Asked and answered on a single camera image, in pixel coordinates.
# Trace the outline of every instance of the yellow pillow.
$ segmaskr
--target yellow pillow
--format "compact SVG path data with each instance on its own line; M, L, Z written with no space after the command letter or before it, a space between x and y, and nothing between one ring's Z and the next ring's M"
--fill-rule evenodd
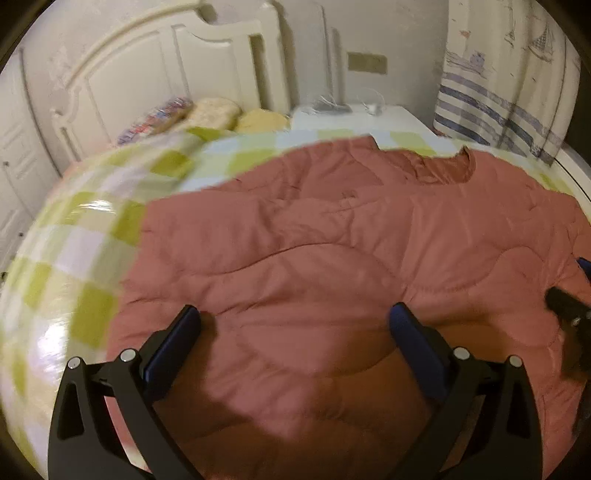
M226 98L203 98L195 103L193 110L175 130L190 127L228 130L234 126L240 112L240 107Z
M289 127L290 121L287 117L280 113L258 108L242 115L234 130L241 134L258 134L285 130Z

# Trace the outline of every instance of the green checkered bedsheet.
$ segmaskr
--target green checkered bedsheet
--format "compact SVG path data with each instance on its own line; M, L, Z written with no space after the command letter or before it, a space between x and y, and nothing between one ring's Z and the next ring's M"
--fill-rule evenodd
M290 148L357 133L240 136L192 129L87 160L63 182L27 234L0 297L2 409L17 445L42 475L47 477L48 433L63 367L73 355L87 363L105 359L105 332L119 282L134 260L146 203L218 184ZM423 155L453 155L465 144L370 133L381 148ZM471 146L523 168L546 188L571 193L538 160Z

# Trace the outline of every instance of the blue grip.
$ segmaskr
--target blue grip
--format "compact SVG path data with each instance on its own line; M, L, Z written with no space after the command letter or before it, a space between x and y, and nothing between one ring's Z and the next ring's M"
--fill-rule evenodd
M187 306L166 330L165 338L143 372L144 397L150 402L166 396L187 355L201 334L201 316Z
M591 262L583 257L579 258L577 262L579 262L579 266L583 269L585 275L587 275L587 279L591 281Z
M425 328L404 303L397 303L390 309L388 326L423 395L442 403L449 393L448 370L431 347Z

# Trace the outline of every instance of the wall outlet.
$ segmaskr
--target wall outlet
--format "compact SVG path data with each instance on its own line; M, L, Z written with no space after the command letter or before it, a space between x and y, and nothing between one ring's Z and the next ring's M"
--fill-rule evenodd
M388 58L385 55L348 51L347 57L350 72L388 73Z

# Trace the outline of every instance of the striped curtain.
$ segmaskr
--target striped curtain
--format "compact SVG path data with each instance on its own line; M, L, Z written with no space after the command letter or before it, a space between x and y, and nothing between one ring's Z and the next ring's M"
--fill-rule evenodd
M579 89L573 45L534 0L449 4L435 129L550 164Z

